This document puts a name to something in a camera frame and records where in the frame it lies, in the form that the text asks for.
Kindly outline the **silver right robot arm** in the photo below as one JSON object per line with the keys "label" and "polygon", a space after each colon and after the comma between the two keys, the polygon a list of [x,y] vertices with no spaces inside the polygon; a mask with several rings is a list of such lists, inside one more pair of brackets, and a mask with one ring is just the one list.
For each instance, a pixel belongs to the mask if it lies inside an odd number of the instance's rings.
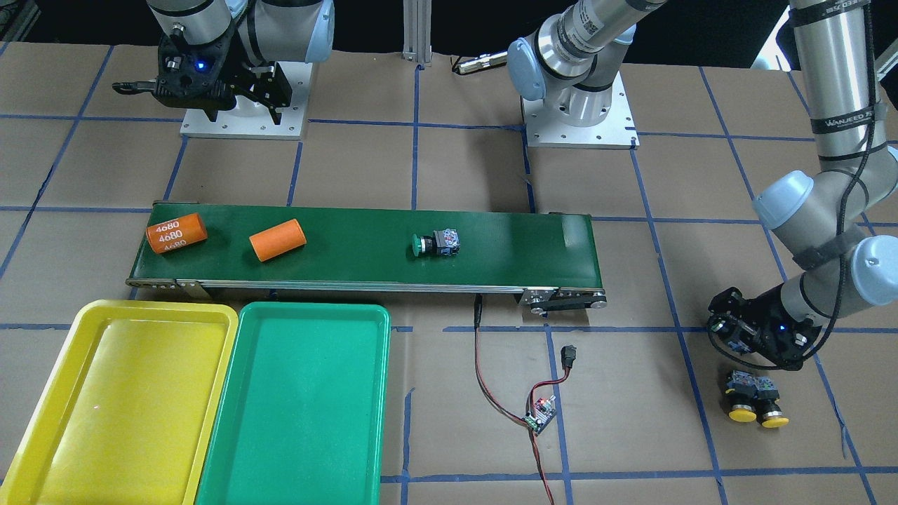
{"label": "silver right robot arm", "polygon": [[330,57],[331,1],[150,1],[161,27],[158,74],[132,83],[161,105],[195,109],[215,121],[250,100],[279,125],[294,97],[283,63]]}

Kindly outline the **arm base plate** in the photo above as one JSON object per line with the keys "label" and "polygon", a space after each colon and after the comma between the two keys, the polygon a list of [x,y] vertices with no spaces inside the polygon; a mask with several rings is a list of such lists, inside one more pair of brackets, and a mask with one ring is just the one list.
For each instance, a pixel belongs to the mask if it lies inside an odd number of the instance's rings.
{"label": "arm base plate", "polygon": [[543,100],[521,99],[527,146],[635,149],[641,145],[620,73],[600,92],[575,87]]}
{"label": "arm base plate", "polygon": [[318,65],[308,62],[279,62],[278,65],[292,90],[290,104],[278,108],[281,113],[279,124],[274,123],[269,109],[239,95],[236,97],[236,107],[231,111],[219,112],[215,121],[209,121],[203,111],[188,109],[180,134],[219,140],[301,140],[311,84]]}

